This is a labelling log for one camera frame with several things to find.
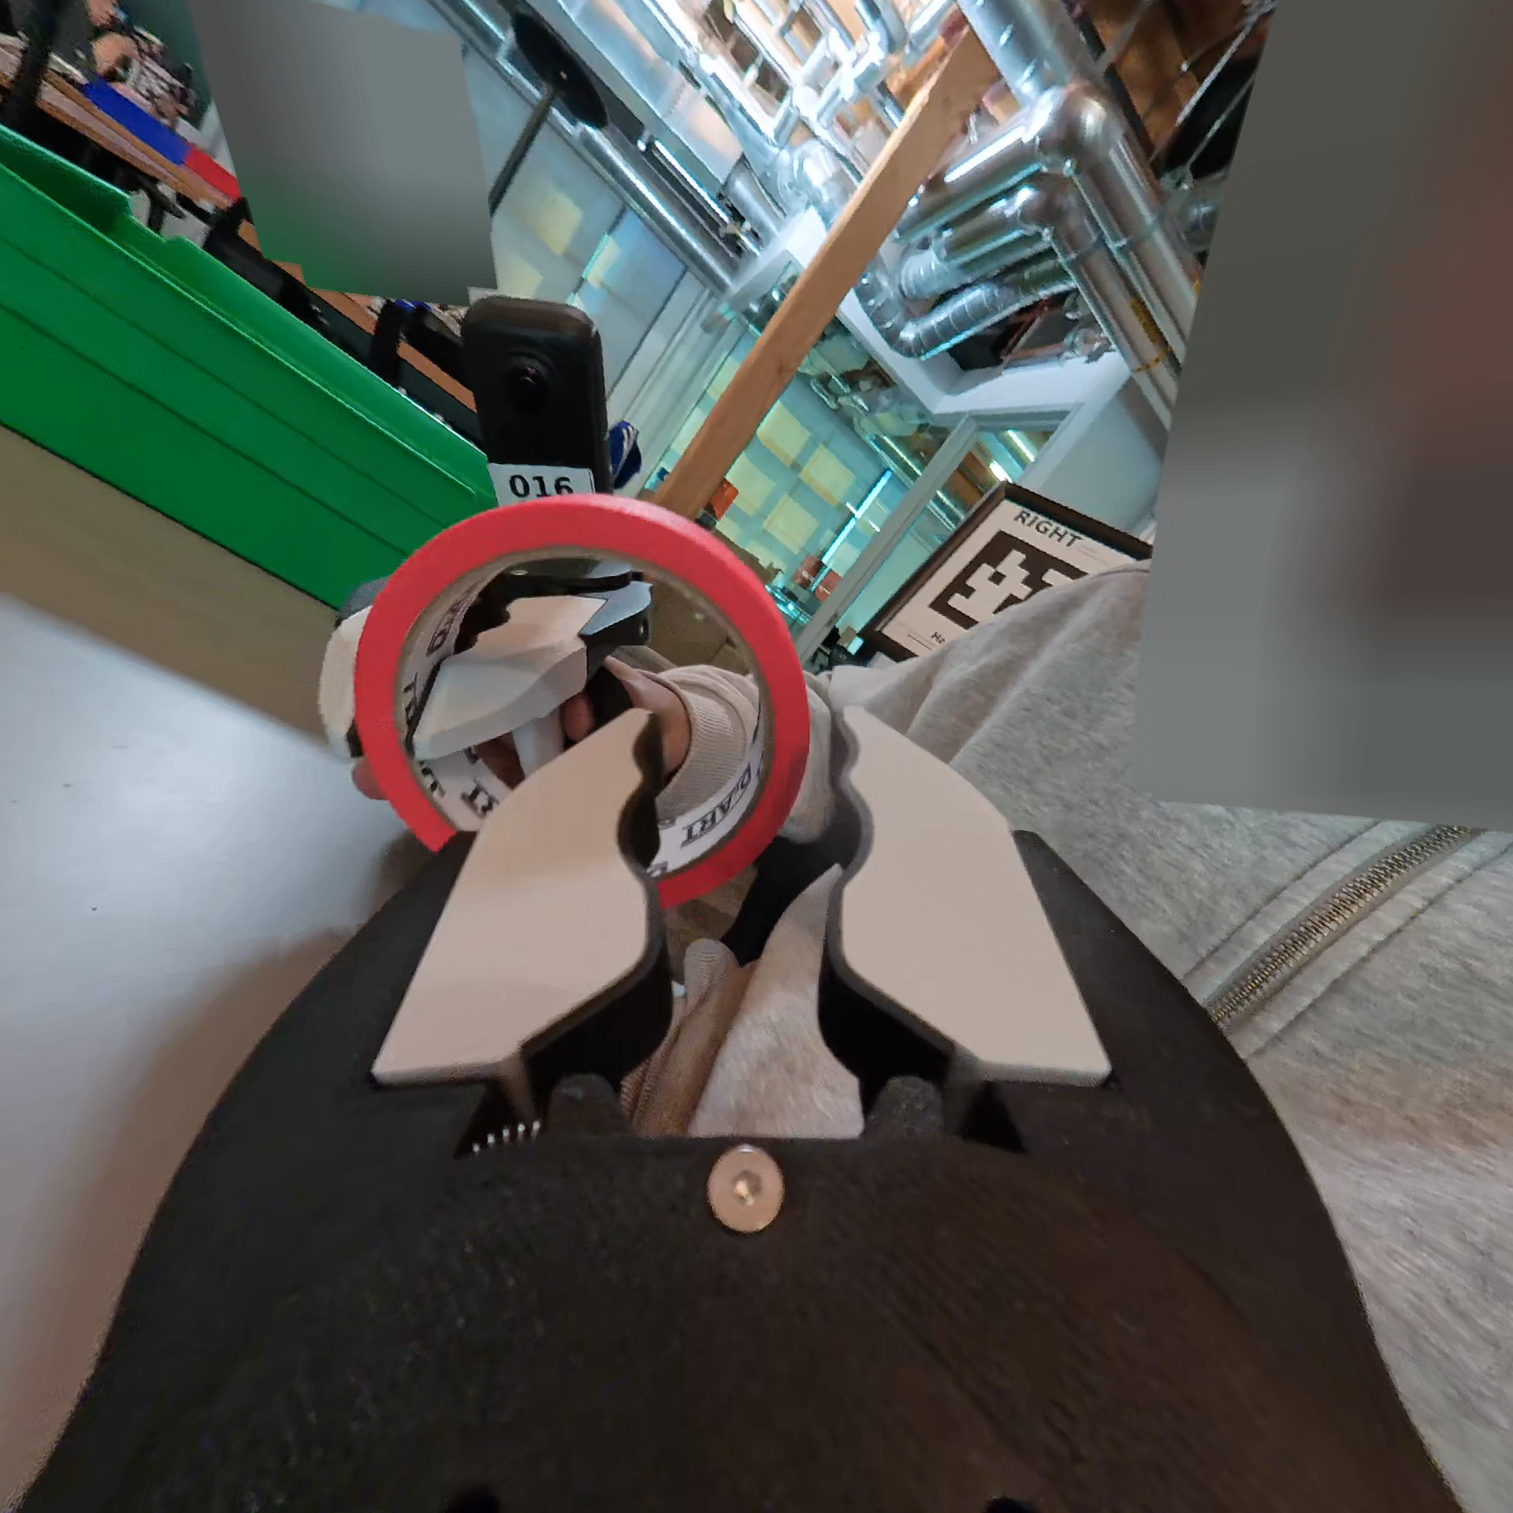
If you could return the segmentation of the silver ventilation ducts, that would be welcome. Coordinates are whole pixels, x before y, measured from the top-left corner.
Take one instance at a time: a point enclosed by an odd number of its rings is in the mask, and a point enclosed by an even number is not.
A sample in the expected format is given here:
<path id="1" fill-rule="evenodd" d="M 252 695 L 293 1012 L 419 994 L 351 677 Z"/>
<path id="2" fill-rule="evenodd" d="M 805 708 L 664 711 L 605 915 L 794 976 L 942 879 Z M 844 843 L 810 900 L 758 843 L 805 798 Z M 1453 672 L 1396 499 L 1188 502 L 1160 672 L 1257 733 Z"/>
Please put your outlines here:
<path id="1" fill-rule="evenodd" d="M 1017 111 L 925 178 L 855 286 L 891 349 L 936 356 L 1077 290 L 1131 373 L 1172 376 L 1197 308 L 1142 140 L 1068 3 L 535 3 L 632 106 L 671 167 L 767 230 L 767 200 L 844 198 L 900 122 L 893 75 L 958 11 Z"/>

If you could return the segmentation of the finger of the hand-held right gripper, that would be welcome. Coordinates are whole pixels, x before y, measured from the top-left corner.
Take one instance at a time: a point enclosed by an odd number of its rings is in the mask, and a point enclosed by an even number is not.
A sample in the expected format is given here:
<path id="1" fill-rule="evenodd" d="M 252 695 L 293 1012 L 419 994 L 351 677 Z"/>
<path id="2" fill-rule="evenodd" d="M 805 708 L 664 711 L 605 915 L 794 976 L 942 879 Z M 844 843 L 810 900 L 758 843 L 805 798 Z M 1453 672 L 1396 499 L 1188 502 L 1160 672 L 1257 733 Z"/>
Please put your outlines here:
<path id="1" fill-rule="evenodd" d="M 419 760 L 509 738 L 520 760 L 563 749 L 558 709 L 589 681 L 581 630 L 599 614 L 594 596 L 517 598 L 504 625 L 441 661 L 410 751 Z"/>
<path id="2" fill-rule="evenodd" d="M 335 616 L 318 670 L 318 718 L 329 745 L 349 760 L 362 756 L 354 731 L 354 657 L 380 580 L 358 583 Z"/>

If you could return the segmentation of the red tape roll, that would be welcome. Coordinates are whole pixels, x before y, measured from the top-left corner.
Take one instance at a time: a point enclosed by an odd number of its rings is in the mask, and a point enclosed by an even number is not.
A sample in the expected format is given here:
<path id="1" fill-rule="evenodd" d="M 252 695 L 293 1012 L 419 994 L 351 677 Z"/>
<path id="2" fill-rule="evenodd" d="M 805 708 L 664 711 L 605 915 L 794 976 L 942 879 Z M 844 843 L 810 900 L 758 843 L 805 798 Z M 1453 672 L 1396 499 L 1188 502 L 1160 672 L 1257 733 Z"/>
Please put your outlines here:
<path id="1" fill-rule="evenodd" d="M 801 790 L 808 753 L 807 682 L 787 625 L 765 589 L 718 536 L 623 497 L 556 495 L 484 509 L 427 540 L 387 578 L 354 645 L 353 726 L 383 799 L 428 850 L 477 828 L 463 796 L 506 790 L 488 774 L 461 778 L 450 758 L 410 747 L 408 713 L 427 673 L 455 648 L 461 621 L 506 565 L 533 558 L 626 562 L 677 580 L 745 645 L 762 720 L 735 776 L 715 798 L 670 823 L 652 877 L 666 908 L 724 886 L 778 835 Z"/>

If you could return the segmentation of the black and white marker board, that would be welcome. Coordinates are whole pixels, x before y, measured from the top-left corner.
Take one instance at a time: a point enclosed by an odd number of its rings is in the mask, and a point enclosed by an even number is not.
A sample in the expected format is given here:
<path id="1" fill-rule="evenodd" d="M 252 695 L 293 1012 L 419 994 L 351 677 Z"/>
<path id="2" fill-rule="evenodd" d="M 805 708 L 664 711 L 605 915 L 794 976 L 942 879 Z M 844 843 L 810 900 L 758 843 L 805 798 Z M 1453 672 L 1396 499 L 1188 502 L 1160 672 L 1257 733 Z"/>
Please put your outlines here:
<path id="1" fill-rule="evenodd" d="M 1039 592 L 1149 556 L 1149 540 L 1001 481 L 857 637 L 893 661 L 927 655 Z"/>

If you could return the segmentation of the person's right forearm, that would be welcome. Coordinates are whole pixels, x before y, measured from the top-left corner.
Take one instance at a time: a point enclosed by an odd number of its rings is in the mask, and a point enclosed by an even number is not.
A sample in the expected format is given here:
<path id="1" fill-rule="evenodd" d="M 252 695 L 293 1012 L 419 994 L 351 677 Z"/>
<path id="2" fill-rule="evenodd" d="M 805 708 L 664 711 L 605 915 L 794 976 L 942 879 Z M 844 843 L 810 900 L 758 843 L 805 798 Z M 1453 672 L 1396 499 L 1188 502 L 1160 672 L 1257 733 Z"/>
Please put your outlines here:
<path id="1" fill-rule="evenodd" d="M 781 839 L 816 841 L 834 814 L 834 717 L 857 706 L 965 776 L 1015 828 L 1089 875 L 1154 852 L 1161 807 L 1129 781 L 1149 567 L 1039 592 L 947 646 L 897 664 L 805 675 L 808 756 Z"/>

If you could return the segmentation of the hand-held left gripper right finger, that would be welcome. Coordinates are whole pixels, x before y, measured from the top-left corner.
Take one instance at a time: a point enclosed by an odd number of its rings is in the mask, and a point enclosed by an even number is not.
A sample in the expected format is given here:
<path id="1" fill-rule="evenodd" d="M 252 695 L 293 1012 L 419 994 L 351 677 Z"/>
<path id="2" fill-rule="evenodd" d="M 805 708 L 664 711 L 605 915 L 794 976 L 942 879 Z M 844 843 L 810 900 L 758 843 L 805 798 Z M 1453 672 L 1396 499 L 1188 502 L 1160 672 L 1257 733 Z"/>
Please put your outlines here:
<path id="1" fill-rule="evenodd" d="M 817 1012 L 870 1122 L 889 1084 L 945 1124 L 999 1084 L 1109 1086 L 1109 1052 L 1003 814 L 879 717 L 837 717 L 837 819 L 855 850 L 828 898 Z"/>

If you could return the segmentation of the person's right hand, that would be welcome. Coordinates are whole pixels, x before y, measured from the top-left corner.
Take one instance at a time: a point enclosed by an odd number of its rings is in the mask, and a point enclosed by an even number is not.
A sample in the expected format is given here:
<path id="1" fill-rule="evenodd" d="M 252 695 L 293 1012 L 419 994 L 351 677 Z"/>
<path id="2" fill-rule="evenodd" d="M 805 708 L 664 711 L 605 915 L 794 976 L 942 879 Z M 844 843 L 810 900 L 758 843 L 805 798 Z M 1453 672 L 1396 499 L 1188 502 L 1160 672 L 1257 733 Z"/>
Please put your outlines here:
<path id="1" fill-rule="evenodd" d="M 630 708 L 652 715 L 659 738 L 659 771 L 664 787 L 680 771 L 691 744 L 689 711 L 680 693 L 657 673 L 634 668 L 608 655 L 583 690 L 558 708 L 560 733 L 567 745 L 585 740 L 601 724 Z"/>

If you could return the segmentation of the blue storage bin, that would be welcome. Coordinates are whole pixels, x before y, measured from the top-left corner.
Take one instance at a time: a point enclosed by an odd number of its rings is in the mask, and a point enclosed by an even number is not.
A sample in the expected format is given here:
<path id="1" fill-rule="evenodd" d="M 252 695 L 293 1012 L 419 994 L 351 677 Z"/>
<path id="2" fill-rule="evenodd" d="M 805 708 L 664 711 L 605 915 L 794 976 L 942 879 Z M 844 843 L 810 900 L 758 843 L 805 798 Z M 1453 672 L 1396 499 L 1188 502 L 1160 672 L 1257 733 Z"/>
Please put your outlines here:
<path id="1" fill-rule="evenodd" d="M 191 144 L 151 110 L 137 104 L 120 88 L 104 79 L 90 79 L 82 97 L 102 115 L 115 120 L 129 137 L 142 142 L 171 164 L 183 164 Z"/>

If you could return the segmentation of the wooden beam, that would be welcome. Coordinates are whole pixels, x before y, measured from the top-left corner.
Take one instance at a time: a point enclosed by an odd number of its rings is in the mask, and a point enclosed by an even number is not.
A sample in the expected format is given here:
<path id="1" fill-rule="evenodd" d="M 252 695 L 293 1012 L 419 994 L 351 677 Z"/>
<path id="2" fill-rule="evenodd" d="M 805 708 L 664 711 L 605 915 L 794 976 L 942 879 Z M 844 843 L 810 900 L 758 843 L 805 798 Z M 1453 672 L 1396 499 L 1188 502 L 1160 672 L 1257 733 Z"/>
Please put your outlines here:
<path id="1" fill-rule="evenodd" d="M 965 20 L 949 21 L 943 41 L 949 48 L 934 74 L 916 88 L 898 128 L 657 490 L 666 509 L 691 520 L 706 508 L 907 201 L 999 81 Z"/>

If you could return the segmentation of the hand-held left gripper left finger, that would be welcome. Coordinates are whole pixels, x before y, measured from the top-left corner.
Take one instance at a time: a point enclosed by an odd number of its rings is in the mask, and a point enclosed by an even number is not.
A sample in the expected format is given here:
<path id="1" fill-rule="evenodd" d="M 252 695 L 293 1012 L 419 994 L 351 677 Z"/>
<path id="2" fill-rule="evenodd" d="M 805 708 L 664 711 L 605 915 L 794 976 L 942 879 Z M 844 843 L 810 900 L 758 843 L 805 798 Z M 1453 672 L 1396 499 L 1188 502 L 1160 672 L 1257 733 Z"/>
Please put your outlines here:
<path id="1" fill-rule="evenodd" d="M 493 1084 L 522 1118 L 610 1086 L 671 1017 L 655 852 L 659 736 L 632 708 L 527 778 L 472 837 L 371 1064 L 380 1086 Z"/>

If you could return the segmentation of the person in grey hoodie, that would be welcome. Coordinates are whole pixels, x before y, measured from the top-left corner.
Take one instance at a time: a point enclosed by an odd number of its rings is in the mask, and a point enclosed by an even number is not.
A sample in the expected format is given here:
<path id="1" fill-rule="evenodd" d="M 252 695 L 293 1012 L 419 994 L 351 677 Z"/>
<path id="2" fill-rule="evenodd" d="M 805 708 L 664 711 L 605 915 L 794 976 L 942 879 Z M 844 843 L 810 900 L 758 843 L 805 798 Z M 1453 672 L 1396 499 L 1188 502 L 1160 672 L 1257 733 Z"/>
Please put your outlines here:
<path id="1" fill-rule="evenodd" d="M 1205 1007 L 1323 922 L 1428 826 L 1145 799 L 997 803 L 1039 834 Z M 641 1133 L 859 1133 L 857 1082 L 821 1044 L 834 875 L 754 967 L 688 947 L 686 998 L 626 1093 Z M 1392 1376 L 1466 1509 L 1509 1509 L 1509 834 L 1482 830 L 1365 893 L 1278 987 L 1224 1023 L 1333 1212 Z"/>

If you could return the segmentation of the black round fixture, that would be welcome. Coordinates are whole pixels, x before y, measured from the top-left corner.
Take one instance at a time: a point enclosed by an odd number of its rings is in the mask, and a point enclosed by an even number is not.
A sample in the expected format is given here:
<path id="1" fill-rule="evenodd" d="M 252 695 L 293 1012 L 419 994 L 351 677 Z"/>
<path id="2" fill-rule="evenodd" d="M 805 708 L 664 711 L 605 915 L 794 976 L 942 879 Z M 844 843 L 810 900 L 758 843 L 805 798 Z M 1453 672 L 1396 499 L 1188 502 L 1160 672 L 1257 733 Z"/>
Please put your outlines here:
<path id="1" fill-rule="evenodd" d="M 513 48 L 535 74 L 544 93 L 576 124 L 601 129 L 608 110 L 590 72 L 574 57 L 553 29 L 527 9 L 517 9 L 509 29 Z"/>

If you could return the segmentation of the green storage bin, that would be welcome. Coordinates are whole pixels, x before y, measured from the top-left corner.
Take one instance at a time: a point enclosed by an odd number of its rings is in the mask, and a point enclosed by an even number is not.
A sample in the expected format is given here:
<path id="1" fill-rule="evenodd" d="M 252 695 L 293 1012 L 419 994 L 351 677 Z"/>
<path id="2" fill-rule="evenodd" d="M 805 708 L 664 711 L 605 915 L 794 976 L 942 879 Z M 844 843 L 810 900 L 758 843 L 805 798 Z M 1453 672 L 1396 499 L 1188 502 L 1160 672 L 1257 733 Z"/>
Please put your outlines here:
<path id="1" fill-rule="evenodd" d="M 122 191 L 1 156 L 3 425 L 331 607 L 495 502 L 473 445 Z"/>

